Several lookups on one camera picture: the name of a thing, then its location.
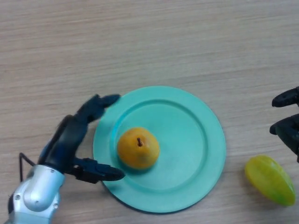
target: wood grain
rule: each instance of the wood grain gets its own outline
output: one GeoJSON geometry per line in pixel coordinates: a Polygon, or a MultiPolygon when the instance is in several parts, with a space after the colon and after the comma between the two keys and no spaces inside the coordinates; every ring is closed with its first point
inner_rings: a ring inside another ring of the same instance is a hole
{"type": "MultiPolygon", "coordinates": [[[[64,115],[95,93],[165,84],[200,97],[219,117],[228,157],[200,203],[148,215],[98,185],[67,177],[54,224],[293,224],[299,205],[280,208],[243,178],[266,153],[299,187],[296,158],[269,134],[298,113],[271,100],[299,85],[297,0],[10,0],[0,2],[0,217],[18,186],[17,155],[36,160],[64,115]]],[[[80,156],[90,156],[89,131],[80,156]]]]}

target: metal robot arm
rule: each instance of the metal robot arm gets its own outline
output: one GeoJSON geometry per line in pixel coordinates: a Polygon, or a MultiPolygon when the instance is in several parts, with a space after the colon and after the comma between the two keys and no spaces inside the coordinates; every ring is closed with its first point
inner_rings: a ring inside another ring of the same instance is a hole
{"type": "MultiPolygon", "coordinates": [[[[299,106],[299,87],[276,96],[273,107],[284,107],[297,104],[299,106]]],[[[296,155],[299,163],[299,114],[285,118],[270,127],[270,133],[277,135],[296,155]]]]}
{"type": "Polygon", "coordinates": [[[75,115],[66,116],[42,151],[37,164],[20,153],[21,183],[9,198],[9,219],[5,224],[50,224],[59,207],[59,190],[64,183],[64,174],[89,183],[116,181],[124,177],[119,169],[75,156],[87,133],[88,124],[99,119],[105,109],[119,98],[119,95],[102,98],[95,95],[75,115]],[[24,181],[22,159],[33,166],[24,181]]]}

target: table surface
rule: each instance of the table surface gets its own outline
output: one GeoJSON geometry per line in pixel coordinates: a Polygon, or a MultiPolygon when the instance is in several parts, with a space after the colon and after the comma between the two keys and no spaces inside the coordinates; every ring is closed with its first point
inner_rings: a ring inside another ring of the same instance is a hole
{"type": "MultiPolygon", "coordinates": [[[[130,210],[100,184],[67,177],[54,224],[293,224],[244,180],[256,154],[299,188],[296,157],[269,134],[298,108],[271,107],[299,85],[297,0],[10,0],[0,3],[0,217],[19,184],[18,153],[37,160],[59,121],[95,93],[171,85],[204,100],[227,138],[223,175],[200,203],[171,215],[130,210]]],[[[79,149],[92,155],[93,124],[79,149]]]]}

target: black cable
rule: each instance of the black cable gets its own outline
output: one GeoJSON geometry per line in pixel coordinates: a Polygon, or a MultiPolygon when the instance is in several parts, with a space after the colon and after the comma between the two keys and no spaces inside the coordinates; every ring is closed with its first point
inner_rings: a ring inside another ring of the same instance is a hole
{"type": "Polygon", "coordinates": [[[20,182],[23,181],[23,162],[22,159],[24,159],[29,165],[35,166],[35,163],[31,161],[27,156],[25,156],[24,153],[19,154],[19,167],[20,167],[20,182]]]}

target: teal plate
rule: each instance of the teal plate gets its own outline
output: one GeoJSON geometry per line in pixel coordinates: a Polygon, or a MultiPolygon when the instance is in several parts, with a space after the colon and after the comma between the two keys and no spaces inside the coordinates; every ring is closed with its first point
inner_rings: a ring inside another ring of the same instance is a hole
{"type": "Polygon", "coordinates": [[[95,132],[93,156],[126,174],[120,181],[104,182],[118,200],[144,212],[170,213],[212,190],[225,164],[226,142],[204,102],[181,89],[152,86],[126,94],[107,110],[95,132]],[[127,168],[117,156],[119,138],[139,126],[160,145],[157,162],[144,172],[127,168]]]}

